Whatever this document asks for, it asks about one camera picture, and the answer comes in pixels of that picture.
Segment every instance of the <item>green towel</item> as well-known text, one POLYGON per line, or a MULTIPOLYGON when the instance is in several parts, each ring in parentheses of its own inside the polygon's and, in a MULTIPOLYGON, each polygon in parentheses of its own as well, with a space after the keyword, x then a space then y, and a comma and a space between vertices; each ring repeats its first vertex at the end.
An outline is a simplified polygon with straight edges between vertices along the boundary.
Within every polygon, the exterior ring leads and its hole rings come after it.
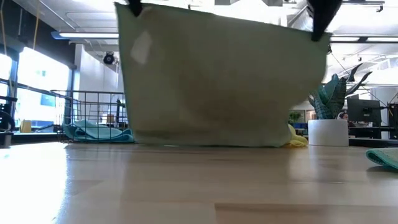
POLYGON ((398 148, 369 149, 366 157, 376 164, 398 169, 398 148))
POLYGON ((87 120, 77 121, 71 125, 64 125, 63 130, 68 138, 74 141, 134 142, 134 137, 130 129, 121 131, 87 120))

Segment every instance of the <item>desk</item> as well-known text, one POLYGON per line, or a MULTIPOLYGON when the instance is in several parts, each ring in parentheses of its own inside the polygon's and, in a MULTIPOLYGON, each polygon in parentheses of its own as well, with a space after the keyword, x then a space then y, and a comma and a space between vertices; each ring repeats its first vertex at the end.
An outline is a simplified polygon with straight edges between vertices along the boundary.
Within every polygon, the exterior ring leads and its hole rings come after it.
POLYGON ((307 129, 305 128, 295 128, 296 135, 303 136, 306 132, 308 133, 307 129))
POLYGON ((393 139, 366 139, 366 138, 350 138, 349 146, 361 146, 372 148, 398 147, 398 140, 393 139))
POLYGON ((0 133, 0 148, 7 148, 11 145, 11 138, 14 133, 0 133))
POLYGON ((393 223, 397 173, 375 165, 365 152, 324 146, 12 146, 0 150, 1 187, 7 190, 0 223, 393 223))
POLYGON ((373 139, 381 139, 382 131, 395 131, 395 128, 388 126, 381 127, 352 127, 349 128, 349 134, 358 137, 368 137, 373 139))

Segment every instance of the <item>black monitor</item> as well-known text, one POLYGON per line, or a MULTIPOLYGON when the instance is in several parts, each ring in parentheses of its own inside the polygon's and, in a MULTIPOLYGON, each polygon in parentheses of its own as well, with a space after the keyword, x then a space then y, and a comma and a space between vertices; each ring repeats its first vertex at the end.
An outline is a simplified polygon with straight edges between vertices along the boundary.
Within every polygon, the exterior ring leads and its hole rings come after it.
POLYGON ((350 121, 373 122, 381 124, 381 107, 378 100, 347 99, 347 112, 350 121))

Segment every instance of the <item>potted plant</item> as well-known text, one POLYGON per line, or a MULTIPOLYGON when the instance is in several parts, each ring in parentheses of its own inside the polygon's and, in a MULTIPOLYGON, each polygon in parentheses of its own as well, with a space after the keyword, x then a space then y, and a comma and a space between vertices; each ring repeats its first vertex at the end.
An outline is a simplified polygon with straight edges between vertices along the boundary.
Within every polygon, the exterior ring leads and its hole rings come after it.
POLYGON ((316 120, 308 122, 308 141, 316 146, 348 146, 348 124, 346 120, 336 119, 344 106, 345 97, 353 94, 372 73, 365 74, 361 81, 347 90, 347 83, 354 81, 354 75, 362 64, 352 69, 347 77, 334 74, 325 85, 312 91, 308 100, 315 108, 316 120))
POLYGON ((301 118, 301 113, 298 111, 289 112, 289 123, 294 124, 301 118))

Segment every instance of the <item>security camera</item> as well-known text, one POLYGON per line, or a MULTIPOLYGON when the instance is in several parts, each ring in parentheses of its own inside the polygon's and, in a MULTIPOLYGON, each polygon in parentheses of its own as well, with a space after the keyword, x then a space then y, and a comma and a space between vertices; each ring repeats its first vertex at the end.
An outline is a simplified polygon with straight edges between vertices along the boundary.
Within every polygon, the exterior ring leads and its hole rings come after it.
POLYGON ((380 5, 379 9, 376 9, 376 12, 381 12, 381 11, 383 11, 383 9, 384 9, 383 5, 380 5))
POLYGON ((104 63, 107 65, 112 65, 115 62, 115 58, 113 56, 113 52, 107 52, 104 57, 104 63))

